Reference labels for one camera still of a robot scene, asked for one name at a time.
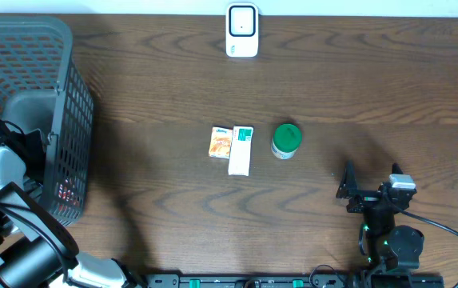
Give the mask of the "green lidded white jar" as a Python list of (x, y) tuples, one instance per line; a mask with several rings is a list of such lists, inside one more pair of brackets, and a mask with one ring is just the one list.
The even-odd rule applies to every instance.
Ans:
[(279, 125), (272, 138), (271, 150), (275, 157), (286, 160), (292, 158), (302, 142), (301, 130), (294, 124)]

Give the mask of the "white green carton box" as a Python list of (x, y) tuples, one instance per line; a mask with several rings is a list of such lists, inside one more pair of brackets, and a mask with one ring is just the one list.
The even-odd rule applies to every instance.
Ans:
[(248, 176), (251, 158), (253, 128), (235, 126), (229, 156), (228, 174)]

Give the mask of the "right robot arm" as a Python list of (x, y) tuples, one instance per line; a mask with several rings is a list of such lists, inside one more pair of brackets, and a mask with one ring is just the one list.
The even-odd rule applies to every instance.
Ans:
[(353, 164), (345, 165), (336, 197), (348, 200), (349, 213), (362, 214), (359, 249), (368, 267), (348, 276), (348, 287), (412, 287), (412, 271), (420, 266), (424, 235), (411, 226), (398, 226), (395, 215), (409, 208), (416, 184), (398, 164), (388, 181), (375, 190), (362, 190)]

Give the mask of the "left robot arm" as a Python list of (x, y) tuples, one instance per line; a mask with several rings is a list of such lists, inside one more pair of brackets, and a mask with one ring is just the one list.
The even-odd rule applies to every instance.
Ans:
[(66, 228), (25, 191), (39, 181), (44, 153), (38, 133), (0, 120), (0, 287), (145, 287), (114, 259), (79, 250)]

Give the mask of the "white barcode scanner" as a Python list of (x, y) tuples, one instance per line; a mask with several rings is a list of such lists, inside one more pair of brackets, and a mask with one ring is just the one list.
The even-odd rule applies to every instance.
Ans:
[(253, 3), (231, 3), (225, 16), (225, 52), (231, 58), (252, 58), (259, 47), (259, 10)]

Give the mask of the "orange tissue pack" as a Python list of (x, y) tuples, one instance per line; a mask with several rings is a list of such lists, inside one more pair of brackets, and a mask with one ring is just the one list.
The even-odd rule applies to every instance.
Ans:
[(212, 128), (208, 155), (212, 158), (229, 159), (233, 130), (214, 126)]

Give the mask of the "dark grey mesh basket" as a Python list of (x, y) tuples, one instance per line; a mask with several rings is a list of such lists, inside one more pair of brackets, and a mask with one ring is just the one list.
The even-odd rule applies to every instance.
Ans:
[(63, 226), (83, 214), (94, 116), (72, 52), (71, 30), (57, 18), (0, 17), (0, 119), (40, 134), (37, 201)]

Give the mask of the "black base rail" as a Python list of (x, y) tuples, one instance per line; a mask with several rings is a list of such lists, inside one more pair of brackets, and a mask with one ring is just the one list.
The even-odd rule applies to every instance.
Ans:
[(444, 288), (444, 280), (440, 276), (374, 275), (369, 280), (365, 280), (356, 275), (336, 275), (323, 272), (313, 276), (147, 274), (144, 279), (149, 288)]

